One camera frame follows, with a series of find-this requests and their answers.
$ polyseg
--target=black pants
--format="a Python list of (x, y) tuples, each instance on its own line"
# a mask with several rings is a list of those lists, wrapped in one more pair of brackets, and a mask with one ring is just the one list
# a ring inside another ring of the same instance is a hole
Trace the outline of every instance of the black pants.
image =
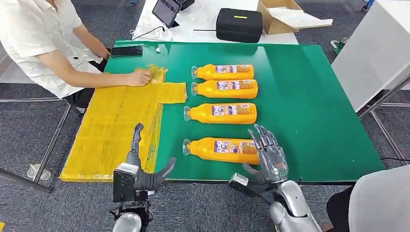
[(353, 186), (336, 193), (327, 202), (327, 214), (333, 229), (327, 232), (349, 232), (349, 202)]
[[(100, 64), (95, 61), (90, 61), (89, 63), (92, 66), (96, 67), (100, 72), (104, 72), (105, 66), (107, 65), (107, 60), (103, 59)], [(76, 93), (73, 93), (70, 96), (64, 97), (64, 99), (72, 106), (78, 108), (87, 108), (92, 95), (94, 94), (94, 91), (95, 89), (93, 88), (85, 88)]]

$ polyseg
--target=robotic hand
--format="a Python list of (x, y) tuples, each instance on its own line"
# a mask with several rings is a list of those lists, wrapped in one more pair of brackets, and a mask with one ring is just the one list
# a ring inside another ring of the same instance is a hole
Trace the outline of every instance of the robotic hand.
[(141, 123), (135, 126), (126, 161), (114, 170), (113, 198), (119, 205), (110, 211), (116, 220), (113, 232), (146, 231), (148, 223), (152, 221), (148, 191), (156, 190), (175, 166), (175, 158), (170, 158), (165, 168), (158, 173), (147, 174), (142, 170), (138, 144), (143, 128)]
[(232, 176), (229, 186), (250, 197), (260, 197), (270, 204), (269, 214), (277, 231), (321, 232), (298, 184), (287, 180), (288, 165), (283, 148), (278, 145), (274, 135), (263, 126), (255, 124), (255, 129), (259, 136), (255, 136), (252, 130), (248, 132), (258, 149), (261, 170), (255, 170), (247, 163), (244, 163), (243, 167), (255, 176), (260, 184), (268, 184), (267, 190), (274, 191), (274, 201), (270, 203), (261, 193), (249, 187), (249, 180), (238, 173)]

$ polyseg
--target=bottle label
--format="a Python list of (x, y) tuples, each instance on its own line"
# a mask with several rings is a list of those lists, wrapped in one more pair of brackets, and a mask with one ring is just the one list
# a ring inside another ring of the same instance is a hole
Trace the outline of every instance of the bottle label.
[(213, 105), (212, 106), (213, 116), (250, 115), (250, 114), (252, 114), (252, 109), (249, 104)]
[(248, 73), (250, 65), (216, 65), (216, 73)]
[(234, 153), (234, 154), (246, 154), (253, 155), (257, 153), (255, 143), (253, 142), (240, 142), (238, 147), (228, 141), (218, 141), (214, 143), (214, 151), (216, 153)]
[(237, 89), (251, 89), (253, 83), (251, 80), (243, 81), (217, 81), (217, 90), (237, 90)]
[(239, 151), (242, 154), (253, 155), (258, 153), (254, 142), (241, 142), (239, 143)]

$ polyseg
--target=green table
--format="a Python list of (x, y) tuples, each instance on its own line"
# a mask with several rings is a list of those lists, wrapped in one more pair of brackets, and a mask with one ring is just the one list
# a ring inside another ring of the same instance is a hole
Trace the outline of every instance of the green table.
[(186, 82), (192, 66), (206, 64), (252, 64), (259, 93), (253, 100), (208, 99), (189, 93), (185, 104), (163, 108), (156, 171), (170, 157), (176, 166), (170, 180), (226, 181), (235, 172), (245, 174), (241, 164), (202, 160), (182, 155), (185, 138), (246, 138), (251, 125), (185, 122), (183, 108), (202, 103), (252, 102), (257, 123), (271, 130), (283, 147), (289, 178), (300, 182), (340, 183), (384, 169), (362, 124), (319, 46), (173, 43), (117, 41), (116, 46), (142, 45), (142, 57), (111, 58), (106, 70), (129, 73), (135, 67), (156, 64), (168, 68), (166, 81)]

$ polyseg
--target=paper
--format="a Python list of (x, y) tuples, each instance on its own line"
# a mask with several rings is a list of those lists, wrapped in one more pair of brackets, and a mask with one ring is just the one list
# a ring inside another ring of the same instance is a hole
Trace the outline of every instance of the paper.
[(295, 29), (330, 26), (333, 19), (318, 19), (302, 10), (292, 10), (284, 7), (268, 8), (268, 12), (279, 21)]

